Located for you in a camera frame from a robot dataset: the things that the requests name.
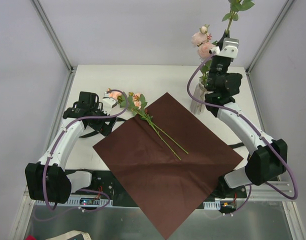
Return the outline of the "orange pink rose stem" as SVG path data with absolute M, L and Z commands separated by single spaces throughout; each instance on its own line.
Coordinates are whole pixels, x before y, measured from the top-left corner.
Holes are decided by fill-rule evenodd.
M 230 32 L 232 23 L 239 20 L 239 12 L 245 12 L 255 5 L 253 0 L 229 0 L 228 2 L 230 3 L 230 10 L 222 18 L 223 22 L 228 21 L 225 28 L 226 34 Z

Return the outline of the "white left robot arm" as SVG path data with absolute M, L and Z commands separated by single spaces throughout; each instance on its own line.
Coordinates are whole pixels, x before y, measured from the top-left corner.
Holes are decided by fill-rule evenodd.
M 68 158 L 79 138 L 97 134 L 107 136 L 117 121 L 110 112 L 117 101 L 105 93 L 99 98 L 96 93 L 82 91 L 78 101 L 64 113 L 61 126 L 46 153 L 25 168 L 29 196 L 32 200 L 64 204 L 72 193 L 82 189 L 92 195 L 99 183 L 85 170 L 66 173 Z

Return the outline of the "red and maroon wrapping paper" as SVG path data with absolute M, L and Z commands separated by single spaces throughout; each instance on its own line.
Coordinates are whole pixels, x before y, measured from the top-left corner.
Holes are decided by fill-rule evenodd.
M 135 116 L 93 149 L 167 239 L 242 157 L 168 93 L 147 111 L 159 130 Z

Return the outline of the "pink artificial flower bouquet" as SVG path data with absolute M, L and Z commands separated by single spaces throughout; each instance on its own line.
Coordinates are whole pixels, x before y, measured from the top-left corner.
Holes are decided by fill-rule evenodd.
M 146 108 L 148 102 L 142 93 L 129 92 L 128 94 L 124 94 L 120 90 L 113 90 L 108 88 L 104 96 L 114 100 L 120 108 L 126 108 L 130 113 L 132 113 L 134 117 L 139 116 L 141 120 L 147 122 L 147 124 L 153 129 L 159 139 L 168 147 L 168 149 L 176 156 L 178 160 L 181 161 L 181 157 L 170 146 L 170 144 L 167 143 L 167 141 L 162 137 L 161 133 L 165 135 L 169 140 L 171 140 L 185 154 L 189 154 L 186 149 L 184 149 L 169 134 L 167 134 L 163 129 L 161 129 L 153 122 L 154 117 L 149 114 L 149 111 Z

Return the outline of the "light pink rose stem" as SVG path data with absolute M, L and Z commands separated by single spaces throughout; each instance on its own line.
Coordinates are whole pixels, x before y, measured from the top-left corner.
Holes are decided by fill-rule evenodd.
M 204 62 L 211 55 L 210 50 L 214 48 L 217 43 L 216 41 L 212 42 L 212 34 L 209 31 L 209 27 L 209 24 L 203 25 L 199 28 L 199 31 L 191 37 L 191 43 L 194 47 L 197 47 L 197 54 L 201 62 Z M 211 63 L 212 60 L 205 62 L 200 69 L 202 76 L 199 79 L 204 86 L 208 79 Z

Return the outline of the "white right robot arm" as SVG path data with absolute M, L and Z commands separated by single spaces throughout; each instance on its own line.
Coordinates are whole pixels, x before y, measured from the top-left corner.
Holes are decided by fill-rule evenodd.
M 248 150 L 249 159 L 244 167 L 219 177 L 218 192 L 230 197 L 237 187 L 260 186 L 288 171 L 287 143 L 275 140 L 256 127 L 242 112 L 234 99 L 239 94 L 243 76 L 229 73 L 228 68 L 237 57 L 239 40 L 224 31 L 213 54 L 205 83 L 205 104 L 216 118 L 225 123 Z

